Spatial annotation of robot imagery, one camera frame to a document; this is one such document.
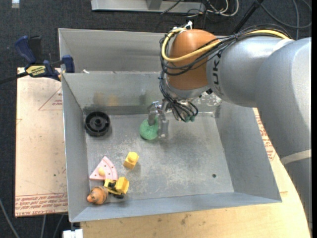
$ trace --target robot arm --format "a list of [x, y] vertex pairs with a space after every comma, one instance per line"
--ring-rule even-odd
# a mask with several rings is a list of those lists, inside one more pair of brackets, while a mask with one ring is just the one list
[[185, 26], [161, 41], [160, 57], [165, 110], [172, 110], [176, 119], [194, 121], [198, 109], [192, 101], [205, 91], [258, 108], [312, 228], [311, 38], [294, 41], [262, 28], [217, 38]]

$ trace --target cable bundle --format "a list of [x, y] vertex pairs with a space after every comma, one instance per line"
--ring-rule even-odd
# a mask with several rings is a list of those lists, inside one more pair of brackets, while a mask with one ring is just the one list
[[[216, 38], [207, 42], [203, 46], [199, 47], [195, 51], [186, 54], [178, 58], [170, 58], [166, 53], [168, 51], [168, 44], [172, 38], [176, 37], [182, 31], [186, 31], [186, 27], [174, 28], [168, 32], [164, 38], [160, 40], [160, 61], [162, 66], [162, 72], [159, 77], [159, 89], [162, 92], [166, 101], [168, 101], [167, 109], [172, 109], [174, 116], [177, 120], [188, 122], [193, 121], [195, 116], [198, 114], [197, 107], [192, 104], [189, 100], [185, 100], [184, 103], [180, 102], [177, 98], [173, 98], [164, 87], [164, 75], [178, 76], [188, 72], [189, 70], [194, 70], [202, 65], [199, 63], [203, 59], [206, 63], [215, 56], [221, 57], [221, 53], [227, 49], [232, 44], [254, 36], [272, 36], [281, 39], [290, 39], [289, 35], [285, 33], [284, 30], [278, 29], [276, 27], [259, 27], [253, 26], [249, 27], [237, 34], [229, 35], [223, 38]], [[193, 62], [182, 66], [176, 66], [175, 62], [183, 61], [185, 59], [201, 54]]]

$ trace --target wooden board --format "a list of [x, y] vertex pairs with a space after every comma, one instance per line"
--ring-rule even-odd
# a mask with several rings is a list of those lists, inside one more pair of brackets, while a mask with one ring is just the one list
[[16, 118], [15, 216], [67, 212], [61, 83], [19, 78]]

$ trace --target toy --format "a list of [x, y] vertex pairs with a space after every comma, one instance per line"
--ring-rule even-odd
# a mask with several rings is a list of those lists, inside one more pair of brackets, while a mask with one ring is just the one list
[[137, 164], [138, 159], [139, 159], [139, 155], [137, 153], [129, 152], [128, 156], [126, 157], [126, 159], [125, 159], [125, 161], [123, 163], [123, 165], [126, 168], [133, 169], [135, 167], [135, 165]]
[[103, 186], [95, 186], [87, 196], [87, 201], [94, 204], [103, 204], [108, 197], [108, 190]]
[[108, 190], [109, 194], [113, 194], [116, 198], [123, 198], [129, 188], [129, 181], [125, 177], [119, 177], [118, 181], [106, 179], [104, 187]]
[[118, 180], [118, 174], [114, 164], [110, 161], [110, 159], [104, 156], [95, 170], [89, 176], [89, 179], [102, 181], [105, 179]]

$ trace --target white cable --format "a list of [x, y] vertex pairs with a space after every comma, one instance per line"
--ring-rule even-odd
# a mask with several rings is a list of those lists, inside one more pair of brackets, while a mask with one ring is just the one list
[[231, 14], [226, 14], [225, 12], [228, 10], [228, 8], [229, 8], [229, 2], [228, 2], [228, 0], [225, 0], [226, 1], [226, 9], [225, 10], [217, 10], [210, 2], [209, 2], [209, 5], [211, 6], [211, 8], [213, 9], [213, 10], [206, 10], [207, 12], [210, 12], [210, 13], [215, 13], [215, 14], [219, 14], [219, 15], [221, 15], [221, 16], [225, 16], [225, 17], [232, 17], [232, 16], [234, 16], [235, 14], [237, 14], [237, 12], [238, 12], [238, 10], [239, 10], [239, 0], [235, 0], [236, 1], [236, 9], [235, 9], [235, 11], [233, 12], [233, 13], [231, 13]]
[[238, 10], [239, 10], [239, 0], [236, 0], [236, 10], [232, 13], [232, 14], [221, 14], [222, 16], [225, 16], [225, 17], [232, 17], [234, 16], [235, 14], [237, 14]]
[[210, 2], [209, 2], [209, 5], [210, 5], [211, 8], [213, 8], [213, 11], [212, 10], [207, 10], [209, 12], [220, 14], [223, 11], [223, 9], [217, 10]]
[[11, 223], [11, 221], [10, 221], [10, 219], [9, 219], [9, 216], [7, 215], [7, 213], [6, 213], [6, 211], [5, 211], [5, 208], [4, 208], [3, 204], [2, 204], [1, 198], [0, 198], [0, 207], [1, 207], [2, 211], [3, 211], [3, 214], [4, 214], [4, 216], [5, 216], [6, 221], [8, 222], [9, 226], [11, 227], [12, 232], [14, 233], [15, 237], [16, 237], [16, 238], [20, 238], [20, 236], [19, 236], [18, 233], [16, 232], [16, 230], [15, 230], [13, 224]]

